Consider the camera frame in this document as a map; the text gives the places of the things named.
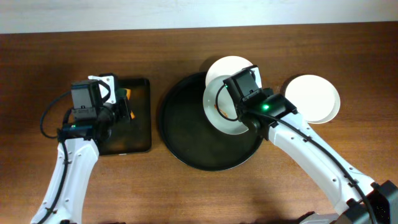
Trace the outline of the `cream white plate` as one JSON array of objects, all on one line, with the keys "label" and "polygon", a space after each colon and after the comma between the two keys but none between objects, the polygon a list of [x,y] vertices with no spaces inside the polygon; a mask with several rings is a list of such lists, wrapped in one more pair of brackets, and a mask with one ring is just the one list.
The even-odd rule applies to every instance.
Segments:
[{"label": "cream white plate", "polygon": [[333,120],[341,106],[335,86],[318,75],[299,75],[287,84],[285,97],[297,107],[308,123],[323,124]]}]

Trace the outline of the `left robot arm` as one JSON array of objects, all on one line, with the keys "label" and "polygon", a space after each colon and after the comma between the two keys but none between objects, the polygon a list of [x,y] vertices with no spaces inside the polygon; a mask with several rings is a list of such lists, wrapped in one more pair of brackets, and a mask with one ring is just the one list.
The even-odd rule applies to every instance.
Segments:
[{"label": "left robot arm", "polygon": [[50,136],[44,131],[44,118],[61,99],[53,100],[40,117],[42,135],[58,141],[57,161],[45,197],[31,223],[81,223],[90,175],[106,143],[110,142],[111,129],[132,118],[128,97],[112,97],[98,106],[87,107],[96,110],[94,118],[79,119],[82,106],[69,108],[62,127]]}]

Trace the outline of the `pink white plate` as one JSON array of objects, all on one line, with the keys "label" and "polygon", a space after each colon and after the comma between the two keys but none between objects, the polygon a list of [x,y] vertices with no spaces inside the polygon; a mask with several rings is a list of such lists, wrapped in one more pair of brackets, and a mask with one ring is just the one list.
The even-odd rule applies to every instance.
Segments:
[{"label": "pink white plate", "polygon": [[223,80],[241,71],[244,68],[252,67],[254,64],[239,56],[226,56],[218,59],[208,69],[205,77],[205,88],[223,84]]}]

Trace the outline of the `black rectangular tray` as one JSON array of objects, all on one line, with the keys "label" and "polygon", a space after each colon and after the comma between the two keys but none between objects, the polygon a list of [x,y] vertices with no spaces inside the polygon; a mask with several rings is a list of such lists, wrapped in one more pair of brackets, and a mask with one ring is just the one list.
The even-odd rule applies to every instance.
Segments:
[{"label": "black rectangular tray", "polygon": [[121,79],[119,87],[131,90],[130,106],[135,118],[112,127],[110,138],[98,144],[101,156],[147,152],[152,145],[149,80]]}]

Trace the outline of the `pale green plate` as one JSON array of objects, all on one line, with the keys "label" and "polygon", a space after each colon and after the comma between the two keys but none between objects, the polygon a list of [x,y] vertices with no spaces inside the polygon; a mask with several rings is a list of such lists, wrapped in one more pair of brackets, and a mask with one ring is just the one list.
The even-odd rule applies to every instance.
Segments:
[{"label": "pale green plate", "polygon": [[203,94],[203,109],[207,119],[217,130],[229,135],[239,135],[249,129],[240,121],[224,119],[217,110],[219,108],[226,118],[238,117],[232,98],[223,83],[227,78],[229,75],[222,75],[209,82]]}]

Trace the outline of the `black round tray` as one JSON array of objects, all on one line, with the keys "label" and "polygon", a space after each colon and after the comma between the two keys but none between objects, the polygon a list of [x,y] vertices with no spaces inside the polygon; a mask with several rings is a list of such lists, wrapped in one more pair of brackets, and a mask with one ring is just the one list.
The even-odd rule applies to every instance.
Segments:
[{"label": "black round tray", "polygon": [[202,104],[205,75],[190,75],[169,90],[159,107],[159,132],[168,150],[184,164],[205,171],[232,169],[246,162],[263,138],[249,131],[228,135],[213,127]]}]

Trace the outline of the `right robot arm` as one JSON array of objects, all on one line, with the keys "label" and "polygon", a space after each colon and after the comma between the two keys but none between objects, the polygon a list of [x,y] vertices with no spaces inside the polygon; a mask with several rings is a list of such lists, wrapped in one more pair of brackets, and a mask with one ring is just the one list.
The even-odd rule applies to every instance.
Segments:
[{"label": "right robot arm", "polygon": [[301,223],[397,224],[397,186],[378,184],[328,145],[281,94],[264,90],[236,103],[240,120],[288,154],[318,185],[334,213],[311,212]]}]

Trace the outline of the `orange green sponge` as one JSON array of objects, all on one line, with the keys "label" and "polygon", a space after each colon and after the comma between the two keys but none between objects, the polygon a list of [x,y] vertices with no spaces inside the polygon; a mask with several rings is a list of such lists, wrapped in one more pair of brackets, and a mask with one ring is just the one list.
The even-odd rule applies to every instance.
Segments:
[{"label": "orange green sponge", "polygon": [[130,97],[131,97],[131,90],[128,88],[120,89],[120,106],[121,106],[121,113],[123,114],[124,118],[128,120],[133,120],[135,118],[135,114],[131,110],[130,106]]}]

